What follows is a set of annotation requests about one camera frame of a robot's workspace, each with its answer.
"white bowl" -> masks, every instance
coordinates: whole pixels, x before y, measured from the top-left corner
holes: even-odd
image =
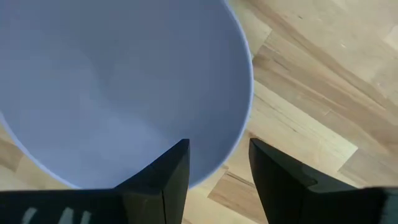
[[[1,122],[37,165],[114,187],[182,138],[190,186],[241,137],[247,42],[221,0],[0,0]]]

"light wood grain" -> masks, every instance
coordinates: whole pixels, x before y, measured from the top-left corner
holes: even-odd
[[[252,54],[250,121],[225,165],[189,191],[183,223],[266,223],[251,137],[356,187],[398,185],[397,1],[229,3]],[[0,127],[0,189],[64,188]]]

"black object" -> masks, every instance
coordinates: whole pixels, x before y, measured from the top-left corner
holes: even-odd
[[[250,139],[249,160],[269,224],[398,223],[398,189],[356,189]]]
[[[0,223],[181,224],[189,152],[183,139],[114,189],[0,192]]]

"wooden floor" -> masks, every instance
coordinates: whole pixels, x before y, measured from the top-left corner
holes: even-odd
[[[183,223],[267,223],[253,136],[357,187],[398,185],[398,2],[229,3],[253,56],[251,120],[229,161],[189,191]],[[65,188],[0,138],[0,189]]]

